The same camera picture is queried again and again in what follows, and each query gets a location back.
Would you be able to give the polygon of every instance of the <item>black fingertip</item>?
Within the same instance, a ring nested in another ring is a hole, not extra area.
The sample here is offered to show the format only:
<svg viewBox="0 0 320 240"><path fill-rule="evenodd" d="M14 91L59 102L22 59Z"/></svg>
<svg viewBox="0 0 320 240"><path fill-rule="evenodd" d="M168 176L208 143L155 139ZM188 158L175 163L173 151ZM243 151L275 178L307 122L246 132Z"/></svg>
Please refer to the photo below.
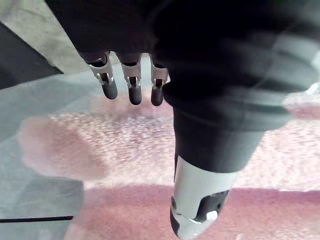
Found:
<svg viewBox="0 0 320 240"><path fill-rule="evenodd" d="M115 81L113 81L111 84L106 83L102 85L102 90L104 95L108 99L113 100L118 96L118 90L117 90L117 85Z"/></svg>
<svg viewBox="0 0 320 240"><path fill-rule="evenodd" d="M164 100L164 96L162 95L161 88L157 87L156 89L152 89L151 91L151 103L154 106L160 106Z"/></svg>
<svg viewBox="0 0 320 240"><path fill-rule="evenodd" d="M180 228L180 224L178 223L178 221L175 219L173 213L172 213L172 210L170 209L170 222L171 222L171 227L172 227L172 230L174 232L174 234L178 236L178 230Z"/></svg>
<svg viewBox="0 0 320 240"><path fill-rule="evenodd" d="M132 86L129 88L129 100L133 105L139 105L142 101L142 93L140 86Z"/></svg>

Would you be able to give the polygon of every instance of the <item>robotic hand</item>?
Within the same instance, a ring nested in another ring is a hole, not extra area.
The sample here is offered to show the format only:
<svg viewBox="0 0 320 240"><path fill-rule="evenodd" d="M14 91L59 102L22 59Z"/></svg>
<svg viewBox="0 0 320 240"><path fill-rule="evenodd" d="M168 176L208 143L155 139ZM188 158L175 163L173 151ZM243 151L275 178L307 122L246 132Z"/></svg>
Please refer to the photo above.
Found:
<svg viewBox="0 0 320 240"><path fill-rule="evenodd" d="M46 2L109 99L117 97L109 52L134 105L141 53L150 54L151 101L160 105L163 94L173 106L170 221L184 240L217 219L264 132L288 122L286 96L319 79L318 0Z"/></svg>

